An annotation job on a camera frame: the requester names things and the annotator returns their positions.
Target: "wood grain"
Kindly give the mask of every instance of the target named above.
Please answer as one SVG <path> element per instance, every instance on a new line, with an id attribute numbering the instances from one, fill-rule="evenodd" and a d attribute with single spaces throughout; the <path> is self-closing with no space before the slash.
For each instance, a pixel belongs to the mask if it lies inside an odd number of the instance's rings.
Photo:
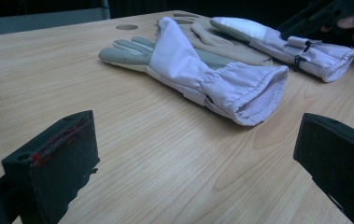
<path id="1" fill-rule="evenodd" d="M 11 152 L 93 110 L 99 170 L 61 223 L 349 223 L 292 153 L 305 112 L 354 128 L 354 64 L 328 84 L 290 70 L 271 118 L 242 127 L 98 60 L 115 39 L 154 39 L 172 13 L 0 35 L 0 176 Z"/>

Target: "leather glove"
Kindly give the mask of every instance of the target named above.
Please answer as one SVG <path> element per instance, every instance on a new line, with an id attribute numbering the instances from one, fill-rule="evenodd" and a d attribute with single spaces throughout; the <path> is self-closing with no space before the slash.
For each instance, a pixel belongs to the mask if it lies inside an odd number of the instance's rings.
<path id="1" fill-rule="evenodd" d="M 220 32 L 211 25 L 209 18 L 175 13 L 172 19 L 178 23 L 182 32 L 196 49 L 250 65 L 270 66 L 273 64 L 272 57 Z"/>
<path id="2" fill-rule="evenodd" d="M 253 126 L 266 120 L 281 100 L 288 67 L 227 63 L 211 69 L 200 60 L 178 25 L 159 20 L 160 33 L 153 48 L 142 41 L 116 40 L 99 58 L 106 63 L 146 72 L 195 103 Z"/>
<path id="3" fill-rule="evenodd" d="M 216 17 L 211 24 L 225 34 L 248 42 L 255 49 L 293 64 L 294 70 L 300 68 L 321 77 L 324 82 L 336 81 L 354 59 L 354 49 L 296 36 L 285 41 L 279 31 L 255 21 Z"/>

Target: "gray chair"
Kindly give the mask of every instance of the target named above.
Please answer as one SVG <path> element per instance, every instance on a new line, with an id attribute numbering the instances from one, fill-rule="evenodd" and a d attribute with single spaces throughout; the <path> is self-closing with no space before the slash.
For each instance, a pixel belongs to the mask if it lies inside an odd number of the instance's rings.
<path id="1" fill-rule="evenodd" d="M 108 2 L 101 0 L 95 8 L 0 17 L 0 35 L 109 19 Z"/>

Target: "dark background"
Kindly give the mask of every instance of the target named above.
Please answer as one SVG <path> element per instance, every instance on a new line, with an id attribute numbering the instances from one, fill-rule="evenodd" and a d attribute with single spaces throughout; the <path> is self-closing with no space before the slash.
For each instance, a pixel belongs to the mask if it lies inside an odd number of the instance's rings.
<path id="1" fill-rule="evenodd" d="M 107 0 L 112 19 L 167 10 L 184 10 L 207 17 L 237 17 L 272 28 L 291 18 L 313 0 Z M 0 17 L 75 10 L 101 6 L 101 0 L 0 0 Z M 354 47 L 353 31 L 336 36 L 320 31 L 309 38 Z"/>

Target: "black device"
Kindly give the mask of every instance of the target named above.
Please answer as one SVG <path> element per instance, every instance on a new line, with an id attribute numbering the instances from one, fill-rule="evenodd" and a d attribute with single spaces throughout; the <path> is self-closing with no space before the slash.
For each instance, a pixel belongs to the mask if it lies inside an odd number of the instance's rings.
<path id="1" fill-rule="evenodd" d="M 316 0 L 279 25 L 277 30 L 283 39 L 292 35 L 306 37 L 320 30 L 322 26 L 332 27 L 337 33 L 342 33 L 336 26 L 337 21 L 352 14 L 354 0 Z"/>
<path id="2" fill-rule="evenodd" d="M 337 21 L 352 14 L 354 0 L 315 0 L 281 23 L 277 30 L 285 40 L 294 35 L 354 48 L 351 39 L 354 29 L 343 30 L 336 25 Z M 324 34 L 320 31 L 322 26 L 332 27 L 333 30 Z"/>
<path id="3" fill-rule="evenodd" d="M 354 223 L 354 129 L 335 119 L 306 113 L 293 158 Z"/>
<path id="4" fill-rule="evenodd" d="M 92 111 L 60 119 L 2 160 L 0 223 L 58 223 L 98 162 Z"/>

